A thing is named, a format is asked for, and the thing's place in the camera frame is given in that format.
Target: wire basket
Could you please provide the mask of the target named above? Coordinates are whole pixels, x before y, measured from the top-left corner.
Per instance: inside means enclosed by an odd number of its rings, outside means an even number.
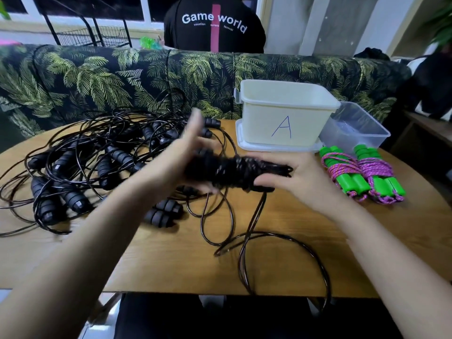
[[[50,32],[55,39],[57,45],[68,45],[68,46],[105,46],[105,47],[122,47],[129,45],[132,47],[132,41],[130,40],[129,30],[127,29],[126,20],[121,17],[121,14],[118,10],[105,3],[102,0],[92,0],[96,1],[100,4],[103,4],[106,7],[109,7],[116,11],[118,18],[121,18],[124,28],[121,27],[112,27],[112,26],[99,26],[97,24],[96,18],[93,16],[92,20],[94,26],[91,26],[85,17],[78,13],[77,11],[71,9],[70,7],[62,4],[58,0],[51,0],[56,4],[64,7],[68,11],[77,15],[85,24],[85,28],[80,28],[77,30],[71,30],[66,32],[55,32],[49,17],[47,16],[47,12],[44,7],[37,2],[38,7],[40,8],[40,12],[44,16],[47,25],[50,29]]]
[[[96,28],[91,28],[94,41],[87,28],[58,32],[55,34],[59,39],[60,45],[105,47],[122,47],[130,45],[125,28],[110,26],[98,26],[98,28],[100,33],[97,32]]]

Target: green plant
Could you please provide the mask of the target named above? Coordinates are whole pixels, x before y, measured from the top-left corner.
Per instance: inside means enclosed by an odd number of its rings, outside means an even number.
[[[452,0],[444,0],[444,7],[438,10],[427,21],[426,26],[435,28],[436,32],[431,43],[438,43],[438,49],[452,43]]]
[[[4,7],[2,0],[0,0],[0,15],[5,20],[11,20],[11,17],[9,16],[8,12],[6,11],[6,8]]]

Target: person's right hand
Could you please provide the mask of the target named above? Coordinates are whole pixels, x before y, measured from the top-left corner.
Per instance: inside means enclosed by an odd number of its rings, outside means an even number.
[[[253,152],[248,155],[293,168],[291,178],[263,174],[254,180],[254,185],[286,189],[309,208],[326,216],[331,216],[331,211],[338,211],[337,207],[347,202],[348,197],[331,181],[312,153]]]

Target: black pants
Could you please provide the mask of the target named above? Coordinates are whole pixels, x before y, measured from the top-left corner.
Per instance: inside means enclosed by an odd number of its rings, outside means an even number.
[[[402,338],[380,300],[338,299],[315,319],[304,297],[228,296],[206,312],[197,295],[123,295],[114,339]]]

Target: finger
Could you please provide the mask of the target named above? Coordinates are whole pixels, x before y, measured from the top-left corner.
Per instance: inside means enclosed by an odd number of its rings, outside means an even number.
[[[290,187],[290,178],[274,174],[262,174],[254,180],[255,186],[273,187],[288,189]]]
[[[185,126],[184,134],[182,135],[183,140],[192,142],[199,136],[201,129],[204,127],[204,121],[202,119],[201,111],[197,108],[192,109],[192,114],[187,121]]]
[[[215,188],[211,182],[186,181],[184,185],[198,189],[202,194],[212,193],[218,194],[220,191]]]
[[[289,153],[289,152],[250,152],[246,154],[249,157],[257,158],[260,160],[266,160],[267,162],[285,164],[294,169],[299,165],[299,153]]]
[[[217,149],[222,149],[221,143],[218,142],[217,140],[207,139],[207,138],[202,138],[202,137],[198,137],[196,146],[197,146],[196,148],[207,147],[214,151]]]

